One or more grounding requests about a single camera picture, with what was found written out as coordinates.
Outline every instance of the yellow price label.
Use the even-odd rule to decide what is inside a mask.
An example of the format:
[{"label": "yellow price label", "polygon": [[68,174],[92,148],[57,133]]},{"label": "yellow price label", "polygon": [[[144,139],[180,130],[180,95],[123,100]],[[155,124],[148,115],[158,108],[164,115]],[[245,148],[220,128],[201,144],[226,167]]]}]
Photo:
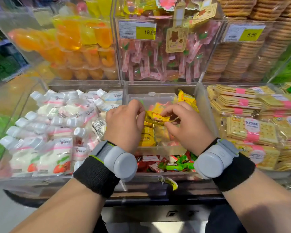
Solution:
[{"label": "yellow price label", "polygon": [[156,28],[136,27],[136,39],[155,40]]},{"label": "yellow price label", "polygon": [[256,41],[260,37],[262,32],[263,29],[245,29],[241,37],[239,38],[239,41],[240,42]]}]

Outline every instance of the price tag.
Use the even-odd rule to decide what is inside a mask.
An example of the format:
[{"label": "price tag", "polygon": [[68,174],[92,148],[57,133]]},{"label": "price tag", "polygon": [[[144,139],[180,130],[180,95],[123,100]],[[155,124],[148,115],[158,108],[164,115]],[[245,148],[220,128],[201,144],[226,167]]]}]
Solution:
[{"label": "price tag", "polygon": [[222,42],[256,41],[263,32],[265,25],[229,24]]},{"label": "price tag", "polygon": [[119,21],[121,39],[155,40],[156,23]]}]

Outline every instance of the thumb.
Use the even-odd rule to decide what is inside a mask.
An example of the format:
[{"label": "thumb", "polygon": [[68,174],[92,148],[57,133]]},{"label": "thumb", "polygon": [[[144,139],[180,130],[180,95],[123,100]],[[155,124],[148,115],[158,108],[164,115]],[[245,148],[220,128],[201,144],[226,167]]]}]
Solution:
[{"label": "thumb", "polygon": [[171,122],[165,122],[164,125],[171,135],[173,135],[176,138],[178,137],[180,128],[178,128],[176,125],[173,125]]},{"label": "thumb", "polygon": [[137,117],[137,128],[140,132],[142,132],[144,121],[145,121],[145,111],[141,112]]}]

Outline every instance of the wristband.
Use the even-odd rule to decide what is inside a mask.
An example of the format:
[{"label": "wristband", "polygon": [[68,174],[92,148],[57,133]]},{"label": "wristband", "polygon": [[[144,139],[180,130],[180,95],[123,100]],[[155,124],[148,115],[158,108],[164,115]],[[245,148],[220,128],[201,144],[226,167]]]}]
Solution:
[{"label": "wristband", "polygon": [[105,167],[97,157],[89,156],[73,173],[75,179],[93,192],[108,199],[120,179]]},{"label": "wristband", "polygon": [[[220,138],[216,138],[203,152],[215,145],[218,139]],[[247,180],[254,171],[255,164],[248,157],[239,153],[239,157],[233,158],[233,162],[224,169],[220,176],[213,178],[213,182],[220,191],[229,191]]]}]

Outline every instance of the person's right hand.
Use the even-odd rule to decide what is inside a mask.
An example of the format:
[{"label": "person's right hand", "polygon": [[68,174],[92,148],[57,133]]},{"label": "person's right hand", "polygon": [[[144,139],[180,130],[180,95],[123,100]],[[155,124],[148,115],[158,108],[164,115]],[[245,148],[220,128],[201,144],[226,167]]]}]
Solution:
[{"label": "person's right hand", "polygon": [[170,105],[162,112],[162,116],[175,114],[180,119],[180,127],[177,121],[165,122],[168,132],[176,137],[180,144],[195,155],[200,155],[215,139],[201,116],[186,102],[181,101]]}]

